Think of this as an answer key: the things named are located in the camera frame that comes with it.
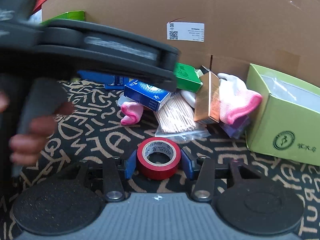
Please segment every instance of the purple box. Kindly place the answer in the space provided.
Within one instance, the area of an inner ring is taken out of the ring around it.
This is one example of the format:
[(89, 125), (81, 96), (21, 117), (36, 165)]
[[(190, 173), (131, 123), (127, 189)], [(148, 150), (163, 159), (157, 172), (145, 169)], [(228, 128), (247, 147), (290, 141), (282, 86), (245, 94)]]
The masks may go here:
[(229, 135), (230, 138), (239, 139), (244, 133), (245, 128), (250, 124), (250, 118), (248, 115), (237, 118), (233, 124), (229, 125), (220, 122), (220, 127)]

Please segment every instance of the metal screw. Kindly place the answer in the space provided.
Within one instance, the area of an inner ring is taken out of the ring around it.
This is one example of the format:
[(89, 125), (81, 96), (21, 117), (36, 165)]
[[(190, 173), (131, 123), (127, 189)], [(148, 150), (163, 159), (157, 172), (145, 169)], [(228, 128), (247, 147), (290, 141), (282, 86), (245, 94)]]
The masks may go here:
[(209, 191), (206, 191), (206, 190), (197, 190), (195, 192), (195, 196), (197, 198), (201, 198), (201, 199), (204, 199), (204, 198), (209, 198), (210, 197), (210, 192)]
[(120, 165), (121, 164), (121, 158), (119, 156), (113, 156), (112, 158), (115, 161), (116, 165)]
[(207, 158), (207, 156), (199, 156), (198, 158), (197, 158), (197, 163), (199, 164), (199, 165), (202, 165), (203, 164), (203, 162), (204, 162), (204, 160)]
[(110, 199), (119, 199), (122, 197), (122, 193), (120, 191), (113, 190), (108, 192), (106, 196), (107, 198), (110, 198)]

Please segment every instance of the tape label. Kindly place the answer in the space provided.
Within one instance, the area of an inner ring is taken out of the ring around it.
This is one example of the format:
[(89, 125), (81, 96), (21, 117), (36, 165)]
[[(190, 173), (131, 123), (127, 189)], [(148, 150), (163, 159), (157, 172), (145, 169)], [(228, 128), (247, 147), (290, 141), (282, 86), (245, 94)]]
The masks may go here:
[(174, 156), (173, 148), (169, 144), (160, 141), (152, 142), (149, 145), (147, 145), (144, 156), (147, 158), (150, 154), (156, 152), (167, 155), (170, 158), (170, 160), (172, 160)]

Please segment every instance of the cardboard box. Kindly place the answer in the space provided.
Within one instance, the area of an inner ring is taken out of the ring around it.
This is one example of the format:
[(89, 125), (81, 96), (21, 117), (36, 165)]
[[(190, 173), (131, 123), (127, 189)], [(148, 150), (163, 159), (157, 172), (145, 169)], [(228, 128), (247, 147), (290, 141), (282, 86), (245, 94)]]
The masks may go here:
[(196, 93), (202, 86), (194, 67), (177, 63), (174, 70), (177, 77), (177, 88)]
[(194, 121), (201, 124), (219, 122), (219, 78), (211, 71), (200, 77), (203, 85), (196, 94)]
[(246, 84), (263, 96), (250, 115), (247, 147), (257, 153), (320, 165), (320, 88), (254, 64), (250, 64)]
[(171, 93), (135, 79), (124, 85), (123, 95), (157, 112), (168, 101)]
[[(177, 47), (179, 62), (195, 68), (245, 80), (255, 63), (320, 86), (319, 1), (47, 0), (42, 10), (44, 20), (85, 10), (87, 21)], [(204, 23), (204, 42), (168, 40), (170, 22)]]

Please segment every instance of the barcode label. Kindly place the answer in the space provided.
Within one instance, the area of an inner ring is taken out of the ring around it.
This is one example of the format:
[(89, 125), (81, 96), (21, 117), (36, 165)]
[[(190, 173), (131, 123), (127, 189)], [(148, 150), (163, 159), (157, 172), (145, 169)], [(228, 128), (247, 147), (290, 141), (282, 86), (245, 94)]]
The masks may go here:
[(204, 23), (167, 23), (167, 39), (203, 42)]
[(170, 32), (169, 33), (169, 40), (177, 40), (178, 39), (178, 32), (175, 31), (175, 32)]

